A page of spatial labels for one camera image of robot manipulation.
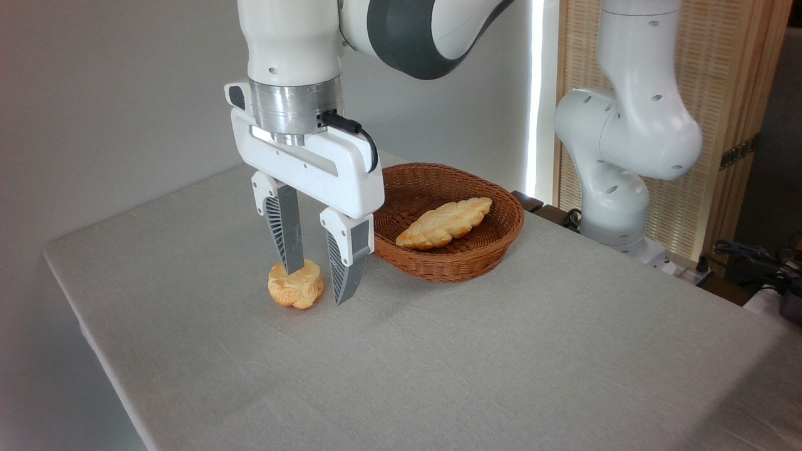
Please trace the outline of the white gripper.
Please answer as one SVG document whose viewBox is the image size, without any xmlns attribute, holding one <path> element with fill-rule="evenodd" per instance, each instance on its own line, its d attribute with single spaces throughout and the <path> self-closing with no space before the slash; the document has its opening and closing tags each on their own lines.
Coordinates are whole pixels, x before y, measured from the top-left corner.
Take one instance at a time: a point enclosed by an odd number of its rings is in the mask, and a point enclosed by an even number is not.
<svg viewBox="0 0 802 451">
<path fill-rule="evenodd" d="M 367 256 L 375 251 L 372 213 L 385 200 L 379 159 L 364 136 L 332 127 L 306 136 L 304 145 L 277 141 L 257 126 L 250 93 L 248 83 L 224 86 L 237 149 L 258 170 L 252 177 L 257 212 L 266 218 L 290 275 L 305 265 L 297 190 L 331 207 L 319 217 L 339 306 L 357 291 Z"/>
</svg>

